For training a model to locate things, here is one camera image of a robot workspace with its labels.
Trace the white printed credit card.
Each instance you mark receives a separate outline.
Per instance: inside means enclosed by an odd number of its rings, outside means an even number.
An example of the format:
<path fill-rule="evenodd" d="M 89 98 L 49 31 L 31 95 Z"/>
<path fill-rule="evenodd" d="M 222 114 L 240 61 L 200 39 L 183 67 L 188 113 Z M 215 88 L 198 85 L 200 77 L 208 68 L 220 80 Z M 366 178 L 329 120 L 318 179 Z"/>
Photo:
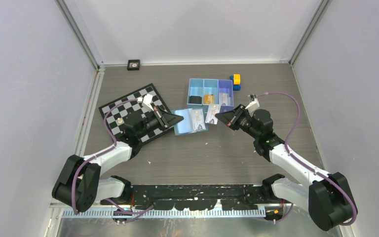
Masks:
<path fill-rule="evenodd" d="M 214 124 L 216 125 L 218 123 L 218 119 L 216 118 L 216 114 L 220 113 L 221 105 L 219 104 L 209 104 L 207 109 L 207 114 L 205 117 L 205 123 L 207 124 Z"/>

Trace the orange card in tray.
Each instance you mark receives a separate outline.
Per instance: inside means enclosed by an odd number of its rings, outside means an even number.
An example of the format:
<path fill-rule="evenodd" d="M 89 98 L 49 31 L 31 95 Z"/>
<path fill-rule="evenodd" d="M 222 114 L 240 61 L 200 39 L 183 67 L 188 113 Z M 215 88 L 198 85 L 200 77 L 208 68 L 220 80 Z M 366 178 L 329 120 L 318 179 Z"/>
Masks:
<path fill-rule="evenodd" d="M 214 94 L 205 94 L 203 97 L 203 104 L 215 104 L 215 95 Z"/>

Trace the blue and orange toy block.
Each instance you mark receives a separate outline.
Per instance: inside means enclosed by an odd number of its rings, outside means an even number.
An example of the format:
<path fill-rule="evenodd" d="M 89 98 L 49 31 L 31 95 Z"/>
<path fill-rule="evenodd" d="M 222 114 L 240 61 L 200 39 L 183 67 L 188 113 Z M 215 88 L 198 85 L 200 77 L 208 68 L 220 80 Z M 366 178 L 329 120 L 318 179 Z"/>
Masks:
<path fill-rule="evenodd" d="M 233 91 L 240 91 L 241 90 L 241 76 L 240 76 L 240 74 L 233 74 L 229 77 L 229 79 L 232 81 Z"/>

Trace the black white chessboard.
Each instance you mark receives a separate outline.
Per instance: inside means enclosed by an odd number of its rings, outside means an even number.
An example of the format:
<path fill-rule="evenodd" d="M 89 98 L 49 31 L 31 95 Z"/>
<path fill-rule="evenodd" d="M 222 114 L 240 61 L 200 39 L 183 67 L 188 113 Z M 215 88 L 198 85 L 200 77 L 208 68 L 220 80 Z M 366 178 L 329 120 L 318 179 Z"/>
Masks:
<path fill-rule="evenodd" d="M 123 95 L 98 108 L 103 118 L 107 112 L 111 111 L 110 115 L 107 117 L 106 125 L 109 130 L 108 134 L 114 135 L 117 141 L 120 140 L 121 135 L 118 119 L 122 119 L 132 113 L 136 113 L 142 118 L 145 118 L 149 115 L 148 110 L 144 108 L 141 103 L 134 101 L 134 99 L 138 97 L 144 97 L 146 94 L 152 95 L 152 106 L 157 106 L 162 110 L 170 112 L 160 93 L 152 83 L 147 84 L 126 95 Z"/>

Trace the blue compartment organizer tray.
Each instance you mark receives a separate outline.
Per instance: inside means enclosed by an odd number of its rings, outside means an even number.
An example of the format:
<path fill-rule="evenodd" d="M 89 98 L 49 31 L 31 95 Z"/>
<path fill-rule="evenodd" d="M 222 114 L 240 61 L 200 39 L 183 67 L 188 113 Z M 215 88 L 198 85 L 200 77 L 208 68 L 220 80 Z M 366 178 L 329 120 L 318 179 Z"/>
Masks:
<path fill-rule="evenodd" d="M 202 101 L 205 94 L 215 95 L 215 104 L 219 104 L 219 93 L 228 93 L 230 96 L 231 104 L 229 106 L 221 105 L 220 112 L 227 112 L 234 108 L 234 95 L 232 88 L 232 81 L 229 79 L 189 79 L 187 107 L 194 109 L 203 109 L 207 113 L 209 105 L 202 104 L 189 104 L 190 96 L 201 96 Z"/>

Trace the small black square box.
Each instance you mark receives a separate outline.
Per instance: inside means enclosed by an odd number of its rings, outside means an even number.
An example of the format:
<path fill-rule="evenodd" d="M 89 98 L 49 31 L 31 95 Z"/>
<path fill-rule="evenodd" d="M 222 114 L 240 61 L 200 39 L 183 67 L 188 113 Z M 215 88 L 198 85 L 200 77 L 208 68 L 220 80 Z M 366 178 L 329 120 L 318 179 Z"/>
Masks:
<path fill-rule="evenodd" d="M 138 71 L 140 69 L 141 61 L 139 59 L 128 60 L 127 70 Z"/>

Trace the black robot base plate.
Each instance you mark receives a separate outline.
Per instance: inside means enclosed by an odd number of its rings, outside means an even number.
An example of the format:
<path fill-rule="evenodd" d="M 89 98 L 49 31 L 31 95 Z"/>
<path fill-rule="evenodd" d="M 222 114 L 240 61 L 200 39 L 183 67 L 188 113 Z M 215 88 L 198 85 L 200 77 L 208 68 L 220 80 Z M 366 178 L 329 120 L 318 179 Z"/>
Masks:
<path fill-rule="evenodd" d="M 220 204 L 222 210 L 254 210 L 259 204 L 277 204 L 283 201 L 265 193 L 261 185 L 133 185 L 120 197 L 110 200 L 118 205 L 132 205 L 138 210 L 150 206 L 155 210 L 190 211 L 211 210 Z"/>

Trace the clear item in tray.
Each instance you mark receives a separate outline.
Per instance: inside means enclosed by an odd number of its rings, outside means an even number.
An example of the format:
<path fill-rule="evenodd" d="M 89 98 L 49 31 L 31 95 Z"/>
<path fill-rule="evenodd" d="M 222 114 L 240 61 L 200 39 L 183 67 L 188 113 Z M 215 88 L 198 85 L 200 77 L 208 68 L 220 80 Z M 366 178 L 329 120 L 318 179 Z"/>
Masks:
<path fill-rule="evenodd" d="M 229 96 L 228 93 L 220 92 L 218 100 L 219 100 L 219 104 L 220 105 L 229 106 L 231 104 L 231 102 L 230 102 L 230 96 Z"/>

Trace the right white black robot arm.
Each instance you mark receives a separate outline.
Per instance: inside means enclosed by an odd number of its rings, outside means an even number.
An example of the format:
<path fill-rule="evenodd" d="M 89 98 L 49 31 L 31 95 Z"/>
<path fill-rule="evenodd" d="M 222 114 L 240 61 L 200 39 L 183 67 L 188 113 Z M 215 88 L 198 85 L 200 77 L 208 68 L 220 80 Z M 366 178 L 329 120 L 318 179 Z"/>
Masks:
<path fill-rule="evenodd" d="M 281 174 L 264 179 L 264 200 L 272 203 L 280 198 L 302 208 L 324 231 L 350 225 L 356 220 L 358 210 L 347 178 L 339 172 L 327 172 L 294 152 L 274 132 L 269 111 L 256 109 L 251 114 L 245 106 L 239 105 L 215 116 L 230 129 L 241 129 L 250 135 L 258 155 L 297 180 L 294 183 Z"/>

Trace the black item in tray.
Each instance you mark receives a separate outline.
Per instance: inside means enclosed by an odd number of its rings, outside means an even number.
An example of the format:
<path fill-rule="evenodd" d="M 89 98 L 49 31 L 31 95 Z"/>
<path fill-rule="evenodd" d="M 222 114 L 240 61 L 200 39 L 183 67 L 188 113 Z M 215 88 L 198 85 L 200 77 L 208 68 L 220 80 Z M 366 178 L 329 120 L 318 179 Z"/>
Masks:
<path fill-rule="evenodd" d="M 202 104 L 202 97 L 201 96 L 190 96 L 189 97 L 189 104 Z"/>

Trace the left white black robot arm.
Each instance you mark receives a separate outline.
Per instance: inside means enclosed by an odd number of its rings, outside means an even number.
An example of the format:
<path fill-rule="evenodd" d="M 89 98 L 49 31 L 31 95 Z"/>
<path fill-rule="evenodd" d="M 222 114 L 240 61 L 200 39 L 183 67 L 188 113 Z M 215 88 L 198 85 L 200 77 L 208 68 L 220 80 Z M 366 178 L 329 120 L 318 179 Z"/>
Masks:
<path fill-rule="evenodd" d="M 168 130 L 183 120 L 183 116 L 158 107 L 145 117 L 136 112 L 127 115 L 119 123 L 120 141 L 92 155 L 67 158 L 53 187 L 52 197 L 69 205 L 75 213 L 85 212 L 94 202 L 103 200 L 127 204 L 133 196 L 130 181 L 116 175 L 107 179 L 100 176 L 134 158 L 144 144 L 143 136 L 157 129 Z"/>

